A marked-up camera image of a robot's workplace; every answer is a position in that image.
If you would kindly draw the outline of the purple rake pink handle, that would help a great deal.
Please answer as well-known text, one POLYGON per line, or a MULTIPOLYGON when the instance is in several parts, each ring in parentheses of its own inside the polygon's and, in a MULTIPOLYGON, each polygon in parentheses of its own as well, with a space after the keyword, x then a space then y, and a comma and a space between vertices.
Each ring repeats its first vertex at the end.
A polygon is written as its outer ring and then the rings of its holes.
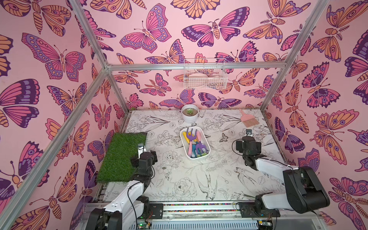
POLYGON ((195 141, 195 154, 196 157, 202 157, 208 154, 208 149, 206 147, 206 145, 202 142, 201 140, 201 132, 200 130, 196 130, 195 132, 196 134, 196 141, 195 141))

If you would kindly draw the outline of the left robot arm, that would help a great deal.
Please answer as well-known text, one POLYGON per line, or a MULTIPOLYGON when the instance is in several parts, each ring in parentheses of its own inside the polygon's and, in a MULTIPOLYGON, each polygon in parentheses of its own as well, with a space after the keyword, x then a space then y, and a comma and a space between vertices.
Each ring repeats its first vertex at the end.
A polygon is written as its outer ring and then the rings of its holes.
POLYGON ((89 215, 87 230, 137 230, 138 218, 147 211, 148 197, 143 193, 155 176, 153 165, 158 161, 151 150, 136 159, 137 171, 123 191, 102 209, 95 208, 89 215))

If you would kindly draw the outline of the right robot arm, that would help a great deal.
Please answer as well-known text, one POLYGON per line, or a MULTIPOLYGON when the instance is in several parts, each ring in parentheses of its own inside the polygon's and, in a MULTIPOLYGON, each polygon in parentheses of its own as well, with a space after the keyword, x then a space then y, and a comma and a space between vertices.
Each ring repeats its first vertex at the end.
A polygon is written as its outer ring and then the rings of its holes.
POLYGON ((246 166, 281 180, 285 186, 283 193, 255 197, 255 212, 258 215, 280 209, 303 214, 330 206, 330 198, 311 167, 292 167, 267 158, 261 153, 261 143, 253 136, 244 136, 234 141, 233 145, 233 152, 242 156, 246 166))

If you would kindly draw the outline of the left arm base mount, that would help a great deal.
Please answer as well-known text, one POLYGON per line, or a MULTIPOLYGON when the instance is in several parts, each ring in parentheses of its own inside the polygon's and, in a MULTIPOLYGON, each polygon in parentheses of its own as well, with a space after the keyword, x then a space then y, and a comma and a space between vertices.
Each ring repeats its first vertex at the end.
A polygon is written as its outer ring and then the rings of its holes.
POLYGON ((140 196, 136 200, 138 208, 136 208, 137 219, 162 219, 163 203, 152 203, 146 196, 140 196))

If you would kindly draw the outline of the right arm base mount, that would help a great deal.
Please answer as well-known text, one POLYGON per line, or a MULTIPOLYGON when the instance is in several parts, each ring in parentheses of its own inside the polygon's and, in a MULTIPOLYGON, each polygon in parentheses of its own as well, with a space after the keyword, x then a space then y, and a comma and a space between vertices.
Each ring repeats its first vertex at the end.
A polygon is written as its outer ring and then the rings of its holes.
POLYGON ((263 195, 268 193, 257 195, 254 201, 237 202, 236 208, 240 211, 242 218, 278 218, 280 212, 277 209, 266 208, 262 201, 263 195))

